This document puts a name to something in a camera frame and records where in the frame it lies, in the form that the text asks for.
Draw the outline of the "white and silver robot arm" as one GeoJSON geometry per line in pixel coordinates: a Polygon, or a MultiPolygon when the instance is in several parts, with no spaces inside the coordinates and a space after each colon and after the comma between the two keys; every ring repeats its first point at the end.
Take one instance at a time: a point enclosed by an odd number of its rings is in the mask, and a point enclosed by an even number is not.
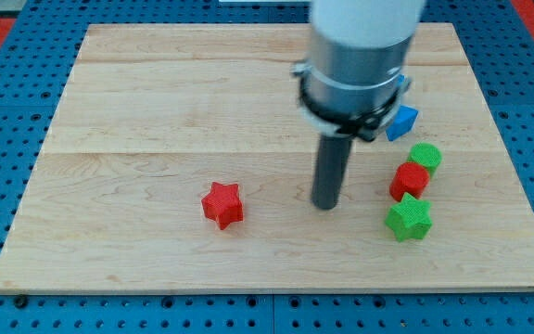
{"type": "Polygon", "coordinates": [[[398,97],[425,0],[313,0],[300,100],[325,122],[355,124],[398,97]]]}

